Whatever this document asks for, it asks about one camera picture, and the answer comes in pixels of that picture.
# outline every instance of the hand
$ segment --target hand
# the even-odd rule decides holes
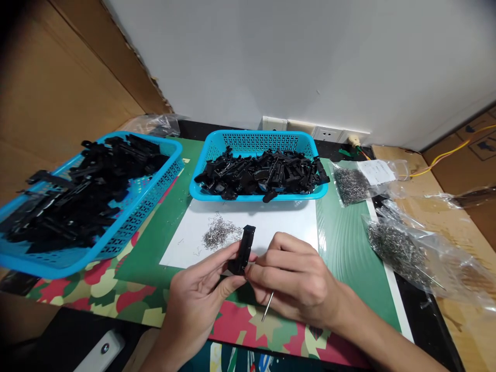
[[[178,370],[200,351],[224,300],[246,283],[244,276],[233,275],[217,285],[239,246],[236,242],[218,250],[173,277],[159,338],[141,370]],[[256,257],[252,253],[250,261]]]
[[[282,316],[338,332],[356,296],[337,281],[317,251],[292,235],[277,232],[267,252],[246,268],[255,298]]]

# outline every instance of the yellow cable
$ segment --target yellow cable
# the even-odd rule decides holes
[[[361,152],[363,154],[363,156],[367,159],[367,160],[371,160],[367,154],[362,150],[362,148],[360,146],[357,146],[356,147],[358,149],[359,152]]]
[[[451,150],[451,151],[448,151],[448,152],[445,152],[445,153],[442,153],[440,155],[438,155],[430,164],[430,166],[428,166],[427,168],[419,171],[419,172],[416,172],[412,175],[410,175],[410,177],[417,177],[417,176],[420,176],[422,174],[425,174],[427,173],[428,171],[430,171],[432,169],[432,167],[434,167],[437,163],[439,163],[442,159],[444,158],[447,158],[448,156],[450,156],[452,153],[454,153],[455,151],[458,151],[459,149],[465,147],[466,145],[468,145],[470,143],[470,141],[472,140],[472,138],[477,134],[477,133],[480,133],[482,131],[485,131],[487,129],[491,129],[491,128],[496,128],[496,125],[491,125],[491,126],[488,126],[488,127],[484,127],[484,128],[481,128],[477,131],[475,131],[474,133],[472,133],[470,135],[470,137],[468,139],[466,139],[465,141],[463,141],[458,147],[456,147],[455,149]]]

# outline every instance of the blue plastic basket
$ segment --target blue plastic basket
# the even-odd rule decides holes
[[[204,202],[223,202],[220,195],[211,195],[195,182],[195,177],[205,169],[207,160],[216,159],[226,151],[226,146],[232,147],[235,157],[241,155],[259,156],[268,149],[281,151],[296,150],[302,152],[309,159],[319,156],[315,141],[303,132],[276,132],[276,131],[248,131],[248,130],[220,130],[212,132],[205,140],[205,144],[196,164],[195,173],[190,183],[190,194],[197,200]],[[312,194],[287,194],[278,195],[273,202],[284,200],[320,199],[328,190],[328,185],[317,186]],[[263,195],[239,195],[234,202],[259,202]]]
[[[97,142],[103,143],[109,137],[125,138],[129,132],[110,133]],[[129,194],[120,203],[112,201],[111,207],[119,207],[121,211],[114,217],[117,220],[102,237],[95,239],[91,248],[75,247],[61,251],[26,254],[30,243],[11,243],[4,235],[0,235],[0,266],[22,271],[31,275],[48,279],[58,279],[82,270],[88,263],[117,256],[150,214],[165,191],[175,180],[184,163],[180,156],[182,146],[171,139],[157,138],[133,133],[160,146],[160,153],[170,156],[169,160],[151,178],[149,176],[130,181]],[[70,167],[78,166],[83,157],[77,155],[57,169],[53,174],[70,179]],[[47,182],[39,182],[30,189],[33,192],[44,192],[52,188]],[[0,209],[0,221],[7,218],[19,206],[28,200],[22,195]]]

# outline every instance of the label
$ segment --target label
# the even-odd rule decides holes
[[[391,182],[396,179],[393,171],[383,160],[367,160],[364,162],[358,162],[357,166],[358,169],[362,171],[371,186]]]

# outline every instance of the small black plastic piece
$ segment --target small black plastic piece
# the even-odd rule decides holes
[[[47,182],[47,190],[22,191],[29,200],[0,224],[8,241],[30,243],[27,253],[93,246],[95,237],[115,222],[113,216],[120,208],[109,203],[127,197],[129,180],[152,179],[169,159],[160,153],[159,145],[133,134],[107,138],[105,144],[82,141],[81,145],[83,159],[68,172],[72,181],[46,170],[36,172],[26,182]],[[236,190],[229,187],[230,197],[236,198]]]
[[[319,157],[307,159],[301,152],[272,149],[256,157],[235,158],[226,147],[216,159],[207,160],[194,178],[204,192],[235,200],[238,195],[264,195],[268,203],[279,194],[309,194],[330,182]]]
[[[246,225],[244,227],[243,237],[239,246],[238,257],[227,263],[227,269],[234,275],[244,275],[244,268],[248,265],[248,259],[252,251],[253,236],[255,227]]]
[[[264,203],[270,202],[273,198],[277,196],[277,191],[276,190],[271,190],[269,191],[262,199]]]
[[[74,189],[75,185],[71,181],[52,175],[46,170],[39,170],[34,173],[31,177],[26,180],[27,184],[35,184],[39,181],[46,181],[53,183],[54,185],[66,188],[66,189]]]

